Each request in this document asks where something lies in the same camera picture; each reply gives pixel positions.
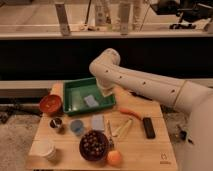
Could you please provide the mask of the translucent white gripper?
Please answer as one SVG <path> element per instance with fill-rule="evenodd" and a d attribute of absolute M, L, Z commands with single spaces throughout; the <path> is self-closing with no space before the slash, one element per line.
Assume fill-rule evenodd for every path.
<path fill-rule="evenodd" d="M 113 88 L 114 88 L 113 83 L 98 80 L 97 86 L 104 97 L 108 97 L 113 94 Z"/>

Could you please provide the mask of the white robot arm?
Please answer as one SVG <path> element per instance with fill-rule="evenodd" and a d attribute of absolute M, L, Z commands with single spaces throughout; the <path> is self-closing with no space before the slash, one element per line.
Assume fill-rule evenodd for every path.
<path fill-rule="evenodd" d="M 181 171 L 213 171 L 213 88 L 188 80 L 120 67 L 120 55 L 105 49 L 89 65 L 104 96 L 115 85 L 189 115 Z"/>

